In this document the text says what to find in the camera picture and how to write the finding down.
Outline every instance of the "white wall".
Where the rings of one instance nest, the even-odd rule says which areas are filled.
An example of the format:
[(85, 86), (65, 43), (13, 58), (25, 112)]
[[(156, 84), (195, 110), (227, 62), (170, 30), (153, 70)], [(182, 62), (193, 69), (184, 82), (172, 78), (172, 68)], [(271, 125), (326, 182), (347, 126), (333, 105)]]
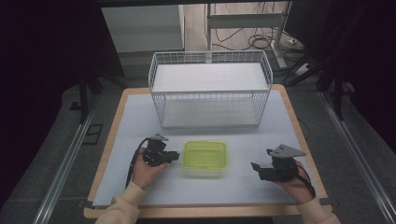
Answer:
[(117, 52), (184, 49), (183, 6), (102, 8)]

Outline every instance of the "forearm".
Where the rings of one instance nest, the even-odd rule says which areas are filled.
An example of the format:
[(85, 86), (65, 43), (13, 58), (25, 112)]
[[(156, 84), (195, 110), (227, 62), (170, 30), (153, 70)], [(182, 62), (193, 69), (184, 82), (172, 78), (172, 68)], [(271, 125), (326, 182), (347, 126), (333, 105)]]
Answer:
[(336, 224), (341, 223), (338, 217), (333, 213), (326, 213), (317, 199), (308, 203), (297, 205), (305, 224)]
[(113, 198), (112, 204), (96, 220), (96, 224), (136, 223), (139, 216), (137, 206), (144, 196), (145, 191), (130, 182), (128, 188), (121, 195)]

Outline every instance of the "human hand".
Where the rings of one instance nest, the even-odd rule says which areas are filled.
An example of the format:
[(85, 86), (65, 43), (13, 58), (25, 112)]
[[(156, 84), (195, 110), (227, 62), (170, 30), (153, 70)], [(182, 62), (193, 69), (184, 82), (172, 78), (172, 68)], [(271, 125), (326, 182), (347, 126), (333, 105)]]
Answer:
[(148, 185), (150, 185), (154, 181), (157, 174), (166, 169), (169, 165), (169, 163), (163, 163), (156, 167), (148, 165), (143, 160), (144, 151), (144, 147), (139, 149), (139, 154), (137, 155), (137, 159), (134, 163), (134, 171), (131, 180), (141, 189), (145, 189)]
[[(303, 170), (303, 165), (299, 161), (296, 161), (296, 163), (298, 165), (299, 175), (304, 179), (309, 180), (308, 175)], [(308, 203), (314, 199), (306, 184), (296, 177), (287, 182), (273, 181), (273, 183), (276, 183), (282, 187), (289, 194), (289, 196), (297, 202), (297, 204)]]

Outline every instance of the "wire mesh basket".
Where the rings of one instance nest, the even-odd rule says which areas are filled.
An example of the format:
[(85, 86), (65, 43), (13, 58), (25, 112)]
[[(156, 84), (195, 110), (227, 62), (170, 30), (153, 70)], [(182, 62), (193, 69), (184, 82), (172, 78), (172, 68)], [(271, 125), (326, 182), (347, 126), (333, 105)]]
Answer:
[(148, 75), (164, 128), (258, 126), (272, 82), (262, 50), (157, 52)]

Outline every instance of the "green container lid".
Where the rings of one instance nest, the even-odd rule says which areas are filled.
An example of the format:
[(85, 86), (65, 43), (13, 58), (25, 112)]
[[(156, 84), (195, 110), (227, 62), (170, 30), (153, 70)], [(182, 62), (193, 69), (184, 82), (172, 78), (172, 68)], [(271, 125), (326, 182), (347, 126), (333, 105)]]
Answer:
[(188, 141), (184, 145), (185, 169), (222, 170), (227, 166), (227, 146), (222, 141)]

